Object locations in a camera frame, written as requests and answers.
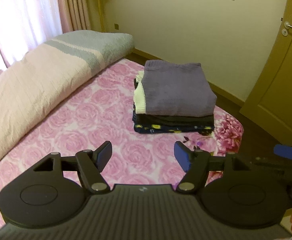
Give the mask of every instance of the ribbed black surface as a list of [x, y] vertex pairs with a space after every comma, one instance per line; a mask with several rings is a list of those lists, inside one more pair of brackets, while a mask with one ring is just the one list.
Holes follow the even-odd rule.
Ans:
[[170, 185], [116, 185], [95, 195], [69, 221], [51, 228], [6, 225], [0, 240], [273, 240], [290, 235], [279, 225], [258, 230], [236, 229], [207, 215], [191, 195]]

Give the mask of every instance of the door handle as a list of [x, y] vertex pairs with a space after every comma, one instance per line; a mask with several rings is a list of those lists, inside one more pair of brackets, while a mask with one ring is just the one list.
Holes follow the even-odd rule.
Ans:
[[285, 23], [284, 23], [284, 26], [285, 26], [286, 29], [290, 29], [290, 28], [292, 28], [292, 26], [290, 25], [289, 22], [285, 22]]

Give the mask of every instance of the door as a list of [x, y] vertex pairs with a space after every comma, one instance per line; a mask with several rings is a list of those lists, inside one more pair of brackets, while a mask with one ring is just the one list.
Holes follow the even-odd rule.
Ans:
[[286, 29], [285, 22], [292, 26], [292, 0], [287, 0], [273, 49], [240, 113], [292, 146], [292, 28]]

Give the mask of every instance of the beige curtain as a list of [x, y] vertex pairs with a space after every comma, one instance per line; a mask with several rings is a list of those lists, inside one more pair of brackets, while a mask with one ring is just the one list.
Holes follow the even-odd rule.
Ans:
[[58, 0], [63, 33], [91, 30], [86, 0]]

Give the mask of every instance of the stack of folded clothes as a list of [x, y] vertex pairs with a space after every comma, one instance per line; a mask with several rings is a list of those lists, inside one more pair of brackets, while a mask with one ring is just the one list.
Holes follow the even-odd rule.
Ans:
[[134, 80], [134, 130], [138, 133], [214, 130], [216, 95], [201, 65], [149, 60]]

